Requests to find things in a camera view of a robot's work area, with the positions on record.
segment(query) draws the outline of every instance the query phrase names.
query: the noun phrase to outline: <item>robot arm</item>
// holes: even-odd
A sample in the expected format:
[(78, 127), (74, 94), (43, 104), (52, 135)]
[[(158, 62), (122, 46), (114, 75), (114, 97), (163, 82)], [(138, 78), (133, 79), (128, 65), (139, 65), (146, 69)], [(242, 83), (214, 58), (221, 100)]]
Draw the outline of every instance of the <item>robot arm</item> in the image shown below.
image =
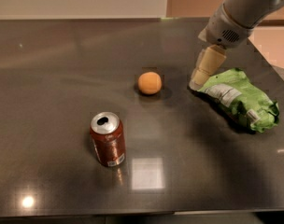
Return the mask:
[(192, 73), (190, 87), (198, 90), (268, 14), (282, 8), (284, 0), (225, 0), (209, 19), (199, 38), (213, 46), (203, 50)]

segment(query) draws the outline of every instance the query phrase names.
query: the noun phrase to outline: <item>soda can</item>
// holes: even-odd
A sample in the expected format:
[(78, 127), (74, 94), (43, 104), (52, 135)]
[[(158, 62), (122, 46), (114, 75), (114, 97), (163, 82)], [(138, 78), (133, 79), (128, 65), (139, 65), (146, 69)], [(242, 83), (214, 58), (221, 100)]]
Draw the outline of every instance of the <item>soda can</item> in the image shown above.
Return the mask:
[(123, 125), (117, 115), (111, 112), (96, 115), (91, 122), (90, 134), (101, 164), (105, 167), (114, 167), (123, 162), (125, 159)]

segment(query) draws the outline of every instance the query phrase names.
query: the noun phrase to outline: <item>orange ball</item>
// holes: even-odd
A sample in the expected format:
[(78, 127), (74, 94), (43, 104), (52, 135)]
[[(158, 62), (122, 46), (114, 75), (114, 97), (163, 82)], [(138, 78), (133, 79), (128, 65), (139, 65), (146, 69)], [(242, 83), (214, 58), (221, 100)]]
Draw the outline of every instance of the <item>orange ball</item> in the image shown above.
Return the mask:
[(144, 73), (138, 80), (138, 88), (145, 94), (155, 94), (160, 91), (161, 87), (161, 78), (155, 72)]

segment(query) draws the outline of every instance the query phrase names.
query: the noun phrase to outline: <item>chip bag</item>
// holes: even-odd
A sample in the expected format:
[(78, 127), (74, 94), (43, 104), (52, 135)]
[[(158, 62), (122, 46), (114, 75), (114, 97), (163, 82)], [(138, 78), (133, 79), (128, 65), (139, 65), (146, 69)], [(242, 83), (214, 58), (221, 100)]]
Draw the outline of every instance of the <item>chip bag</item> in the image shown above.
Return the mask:
[(263, 133), (279, 123), (277, 102), (253, 86), (238, 68), (211, 77), (198, 91), (208, 95), (236, 123), (252, 131)]

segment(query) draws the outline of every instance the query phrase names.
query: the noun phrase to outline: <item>can lid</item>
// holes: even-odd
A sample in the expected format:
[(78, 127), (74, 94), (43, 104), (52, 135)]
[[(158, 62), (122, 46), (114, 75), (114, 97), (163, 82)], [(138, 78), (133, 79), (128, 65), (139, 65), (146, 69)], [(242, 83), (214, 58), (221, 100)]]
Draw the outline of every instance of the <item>can lid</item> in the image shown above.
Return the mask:
[(120, 125), (120, 119), (111, 112), (102, 112), (92, 119), (92, 130), (100, 134), (114, 132)]

